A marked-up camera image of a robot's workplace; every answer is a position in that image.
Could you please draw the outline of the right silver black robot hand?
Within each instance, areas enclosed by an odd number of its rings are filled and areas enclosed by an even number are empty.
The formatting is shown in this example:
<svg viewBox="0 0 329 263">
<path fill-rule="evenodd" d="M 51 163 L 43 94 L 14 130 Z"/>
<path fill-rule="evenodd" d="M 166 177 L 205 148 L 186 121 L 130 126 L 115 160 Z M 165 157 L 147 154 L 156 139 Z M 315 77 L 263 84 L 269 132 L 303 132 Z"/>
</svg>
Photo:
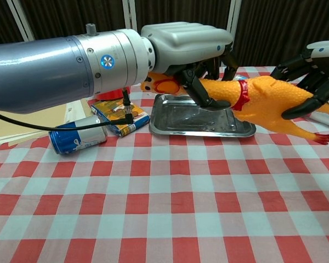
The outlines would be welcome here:
<svg viewBox="0 0 329 263">
<path fill-rule="evenodd" d="M 270 75 L 286 82 L 303 76 L 297 86 L 312 93 L 311 98 L 284 111 L 283 119 L 295 119 L 319 110 L 329 101 L 329 41 L 306 45 L 300 54 L 277 65 Z"/>
</svg>

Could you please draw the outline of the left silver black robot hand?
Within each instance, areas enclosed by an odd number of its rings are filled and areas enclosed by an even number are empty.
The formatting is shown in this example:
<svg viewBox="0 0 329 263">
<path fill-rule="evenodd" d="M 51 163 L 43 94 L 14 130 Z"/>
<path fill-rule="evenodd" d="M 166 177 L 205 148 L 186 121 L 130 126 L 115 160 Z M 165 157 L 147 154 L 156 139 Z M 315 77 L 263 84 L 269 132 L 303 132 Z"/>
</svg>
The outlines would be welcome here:
<svg viewBox="0 0 329 263">
<path fill-rule="evenodd" d="M 150 41 L 155 55 L 154 68 L 141 84 L 143 91 L 188 94 L 210 111 L 234 105 L 207 87 L 208 82 L 219 83 L 221 65 L 225 66 L 223 81 L 233 80 L 239 67 L 230 32 L 193 22 L 168 22 L 145 25 L 141 36 Z"/>
</svg>

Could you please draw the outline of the yellow rubber chicken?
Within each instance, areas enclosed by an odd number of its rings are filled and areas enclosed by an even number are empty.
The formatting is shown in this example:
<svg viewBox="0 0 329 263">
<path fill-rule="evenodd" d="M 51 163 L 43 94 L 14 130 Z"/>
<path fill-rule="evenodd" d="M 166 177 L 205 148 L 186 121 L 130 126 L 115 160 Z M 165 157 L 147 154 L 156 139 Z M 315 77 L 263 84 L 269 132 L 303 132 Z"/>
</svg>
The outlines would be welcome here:
<svg viewBox="0 0 329 263">
<path fill-rule="evenodd" d="M 297 136 L 326 145 L 329 134 L 306 131 L 282 114 L 312 97 L 312 93 L 291 83 L 270 76 L 242 80 L 218 81 L 201 78 L 208 96 L 215 101 L 228 102 L 239 121 L 259 125 L 269 131 Z"/>
</svg>

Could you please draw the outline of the shiny metal tray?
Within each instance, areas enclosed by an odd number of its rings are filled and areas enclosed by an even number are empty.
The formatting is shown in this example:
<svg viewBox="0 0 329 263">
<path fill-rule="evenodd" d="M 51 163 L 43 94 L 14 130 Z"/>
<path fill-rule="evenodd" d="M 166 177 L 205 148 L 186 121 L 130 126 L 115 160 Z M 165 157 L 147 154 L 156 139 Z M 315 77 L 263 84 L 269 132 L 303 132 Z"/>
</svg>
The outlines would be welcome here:
<svg viewBox="0 0 329 263">
<path fill-rule="evenodd" d="M 157 94 L 149 130 L 157 135 L 247 138 L 255 134 L 256 126 L 239 121 L 229 108 L 208 111 L 187 95 Z"/>
</svg>

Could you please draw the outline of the orange blue carton box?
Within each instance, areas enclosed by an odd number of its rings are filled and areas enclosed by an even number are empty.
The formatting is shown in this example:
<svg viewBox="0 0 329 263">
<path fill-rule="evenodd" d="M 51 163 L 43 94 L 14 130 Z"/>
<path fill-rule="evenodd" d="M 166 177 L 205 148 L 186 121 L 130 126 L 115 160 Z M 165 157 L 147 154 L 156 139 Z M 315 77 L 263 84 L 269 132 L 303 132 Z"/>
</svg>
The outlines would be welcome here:
<svg viewBox="0 0 329 263">
<path fill-rule="evenodd" d="M 97 101 L 91 105 L 91 110 L 94 114 L 100 116 L 104 121 L 119 120 L 125 118 L 126 114 L 122 99 Z M 135 130 L 140 129 L 149 122 L 150 116 L 132 102 L 131 110 L 133 115 L 133 124 L 108 125 L 108 130 L 119 137 L 124 137 Z"/>
</svg>

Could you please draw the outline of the red tape roll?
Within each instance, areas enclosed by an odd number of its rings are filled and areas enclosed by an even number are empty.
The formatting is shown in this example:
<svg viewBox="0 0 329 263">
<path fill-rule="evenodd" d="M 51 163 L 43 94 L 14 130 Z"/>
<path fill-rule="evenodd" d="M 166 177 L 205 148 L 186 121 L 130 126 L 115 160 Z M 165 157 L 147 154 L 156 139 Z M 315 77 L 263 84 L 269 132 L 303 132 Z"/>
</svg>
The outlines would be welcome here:
<svg viewBox="0 0 329 263">
<path fill-rule="evenodd" d="M 109 101 L 109 100 L 117 100 L 123 98 L 123 89 L 117 89 L 110 92 L 100 93 L 94 96 L 95 99 L 100 101 Z"/>
</svg>

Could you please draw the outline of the white paper sheets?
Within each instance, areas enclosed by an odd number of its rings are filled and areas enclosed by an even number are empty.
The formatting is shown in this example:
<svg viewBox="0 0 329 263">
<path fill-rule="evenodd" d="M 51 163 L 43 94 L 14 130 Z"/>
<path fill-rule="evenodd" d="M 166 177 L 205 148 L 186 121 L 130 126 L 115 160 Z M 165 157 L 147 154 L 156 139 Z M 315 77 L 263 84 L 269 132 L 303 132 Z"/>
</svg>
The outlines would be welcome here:
<svg viewBox="0 0 329 263">
<path fill-rule="evenodd" d="M 64 123 L 77 121 L 92 115 L 93 113 L 86 99 L 76 100 L 66 104 Z"/>
</svg>

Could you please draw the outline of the blue silver drink can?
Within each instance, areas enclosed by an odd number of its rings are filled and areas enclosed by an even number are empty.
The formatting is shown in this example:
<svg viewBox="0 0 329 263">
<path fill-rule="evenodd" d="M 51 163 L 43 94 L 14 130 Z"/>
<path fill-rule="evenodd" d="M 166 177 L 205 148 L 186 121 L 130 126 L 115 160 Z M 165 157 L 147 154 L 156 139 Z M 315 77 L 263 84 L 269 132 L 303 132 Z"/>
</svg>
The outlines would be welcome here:
<svg viewBox="0 0 329 263">
<path fill-rule="evenodd" d="M 50 131 L 48 134 L 57 154 L 73 153 L 107 140 L 105 126 L 73 131 Z"/>
</svg>

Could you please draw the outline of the red white checkered tablecloth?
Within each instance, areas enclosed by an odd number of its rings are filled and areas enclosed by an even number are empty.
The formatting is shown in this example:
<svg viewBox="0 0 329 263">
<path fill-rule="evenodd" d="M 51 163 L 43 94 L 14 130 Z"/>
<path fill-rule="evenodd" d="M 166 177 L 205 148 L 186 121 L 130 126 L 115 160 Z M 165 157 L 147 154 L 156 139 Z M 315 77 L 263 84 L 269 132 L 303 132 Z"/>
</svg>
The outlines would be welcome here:
<svg viewBox="0 0 329 263">
<path fill-rule="evenodd" d="M 0 263 L 329 263 L 329 144 L 143 127 L 68 156 L 0 145 Z"/>
</svg>

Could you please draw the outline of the manila paper stack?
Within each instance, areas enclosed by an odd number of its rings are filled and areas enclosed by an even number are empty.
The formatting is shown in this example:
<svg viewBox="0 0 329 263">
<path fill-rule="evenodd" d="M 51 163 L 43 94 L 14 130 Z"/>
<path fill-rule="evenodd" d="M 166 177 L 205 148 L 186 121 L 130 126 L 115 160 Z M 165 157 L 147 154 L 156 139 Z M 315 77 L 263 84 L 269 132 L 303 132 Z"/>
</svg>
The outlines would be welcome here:
<svg viewBox="0 0 329 263">
<path fill-rule="evenodd" d="M 26 123 L 46 127 L 57 127 L 59 125 L 64 124 L 65 111 L 66 104 L 30 113 L 27 115 L 8 112 L 0 112 L 0 114 Z M 46 135 L 46 131 L 25 128 L 0 120 L 0 144 L 7 142 L 11 146 L 19 142 L 40 138 Z"/>
</svg>

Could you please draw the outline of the grey metal partition post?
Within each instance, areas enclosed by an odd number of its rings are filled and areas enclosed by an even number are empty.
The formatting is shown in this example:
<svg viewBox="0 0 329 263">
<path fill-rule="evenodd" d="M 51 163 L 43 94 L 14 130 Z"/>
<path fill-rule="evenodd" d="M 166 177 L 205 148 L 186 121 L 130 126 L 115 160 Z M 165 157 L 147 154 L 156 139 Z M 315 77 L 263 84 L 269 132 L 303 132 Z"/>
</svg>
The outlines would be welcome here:
<svg viewBox="0 0 329 263">
<path fill-rule="evenodd" d="M 24 42 L 34 41 L 31 26 L 28 22 L 24 9 L 20 0 L 6 0 L 8 7 L 13 15 L 14 21 L 19 29 L 19 32 Z"/>
<path fill-rule="evenodd" d="M 122 5 L 125 27 L 137 31 L 138 27 L 135 0 L 122 0 Z"/>
<path fill-rule="evenodd" d="M 226 30 L 235 38 L 242 0 L 230 0 Z"/>
</svg>

